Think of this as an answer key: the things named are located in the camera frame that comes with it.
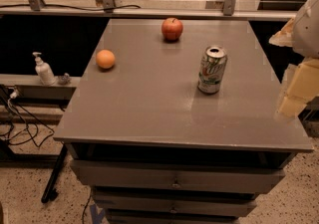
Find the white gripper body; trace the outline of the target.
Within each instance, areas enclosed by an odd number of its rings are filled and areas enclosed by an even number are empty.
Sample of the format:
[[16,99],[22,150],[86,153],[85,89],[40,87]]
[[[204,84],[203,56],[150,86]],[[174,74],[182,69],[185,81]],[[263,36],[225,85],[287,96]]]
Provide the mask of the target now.
[[307,0],[296,13],[292,48],[305,58],[319,58],[319,0]]

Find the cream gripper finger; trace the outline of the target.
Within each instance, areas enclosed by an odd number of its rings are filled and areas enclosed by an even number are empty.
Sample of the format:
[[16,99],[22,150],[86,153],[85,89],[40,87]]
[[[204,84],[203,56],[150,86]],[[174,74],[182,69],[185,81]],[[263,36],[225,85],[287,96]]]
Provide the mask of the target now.
[[294,21],[295,19],[291,18],[277,33],[270,37],[269,43],[279,47],[292,47]]
[[290,64],[284,72],[274,118],[290,122],[318,96],[319,60],[305,58],[299,65]]

